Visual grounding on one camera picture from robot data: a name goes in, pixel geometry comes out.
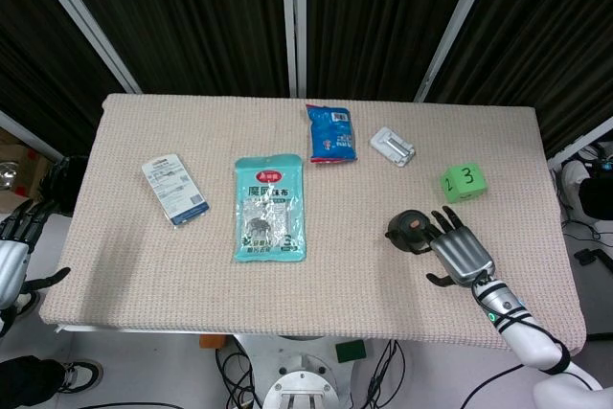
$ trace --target plastic packaging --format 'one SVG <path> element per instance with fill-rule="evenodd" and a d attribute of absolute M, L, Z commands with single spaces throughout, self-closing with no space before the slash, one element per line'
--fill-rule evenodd
<path fill-rule="evenodd" d="M 174 226 L 203 215 L 209 209 L 209 204 L 176 154 L 153 158 L 142 169 L 167 219 Z"/>
<path fill-rule="evenodd" d="M 298 155 L 246 157 L 237 172 L 237 261 L 301 261 L 306 255 L 303 163 Z"/>
<path fill-rule="evenodd" d="M 311 163 L 340 163 L 357 159 L 349 110 L 343 107 L 307 105 L 306 111 L 311 119 Z"/>

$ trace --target floor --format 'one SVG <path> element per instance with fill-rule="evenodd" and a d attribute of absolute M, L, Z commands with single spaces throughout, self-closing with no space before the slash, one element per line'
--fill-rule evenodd
<path fill-rule="evenodd" d="M 33 254 L 29 277 L 47 275 L 56 268 L 70 219 L 52 216 Z M 583 229 L 569 232 L 588 237 Z M 569 254 L 586 242 L 567 239 Z M 571 261 L 589 332 L 613 331 L 612 275 L 599 262 L 581 267 Z M 353 372 L 352 392 L 357 407 L 368 386 L 372 369 L 385 342 L 375 341 L 375 352 L 358 362 Z M 448 409 L 460 407 L 472 388 L 486 378 L 517 364 L 510 352 L 402 342 L 407 355 L 407 376 L 401 391 L 387 407 Z M 223 408 L 227 394 L 218 375 L 214 355 L 198 348 L 196 335 L 117 332 L 60 332 L 44 325 L 36 314 L 16 324 L 0 342 L 0 360 L 24 354 L 60 361 L 86 357 L 104 365 L 102 383 L 77 396 L 62 395 L 36 406 L 73 409 L 118 401 L 161 401 L 185 409 Z M 604 386 L 613 385 L 613 343 L 590 342 L 575 358 Z M 390 367 L 383 393 L 391 391 L 400 376 L 399 363 Z M 522 369 L 492 383 L 468 405 L 472 409 L 521 407 L 533 409 L 532 388 L 545 375 Z"/>

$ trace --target beige textured tablecloth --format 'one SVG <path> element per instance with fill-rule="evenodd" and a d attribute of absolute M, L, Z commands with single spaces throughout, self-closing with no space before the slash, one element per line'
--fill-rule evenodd
<path fill-rule="evenodd" d="M 432 253 L 402 253 L 384 238 L 397 213 L 441 208 L 448 166 L 475 162 L 489 191 L 454 209 L 495 258 L 497 276 L 569 349 L 580 349 L 585 326 L 532 109 L 325 104 L 351 111 L 357 162 L 308 162 L 304 100 L 109 96 L 59 263 L 72 272 L 51 289 L 42 318 L 502 347 L 468 289 L 426 281 L 427 272 L 444 275 Z M 369 146 L 384 125 L 416 147 L 403 169 Z M 141 172 L 172 152 L 211 205 L 179 229 Z M 235 262 L 234 162 L 283 152 L 305 159 L 306 260 Z"/>

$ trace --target green object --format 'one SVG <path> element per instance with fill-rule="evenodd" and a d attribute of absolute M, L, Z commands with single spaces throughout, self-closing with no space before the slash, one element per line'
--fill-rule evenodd
<path fill-rule="evenodd" d="M 488 189 L 486 179 L 475 163 L 450 167 L 441 176 L 441 187 L 449 203 L 469 200 Z"/>
<path fill-rule="evenodd" d="M 354 361 L 366 357 L 366 348 L 363 340 L 352 340 L 351 342 L 343 342 L 336 344 L 336 358 L 339 363 Z"/>

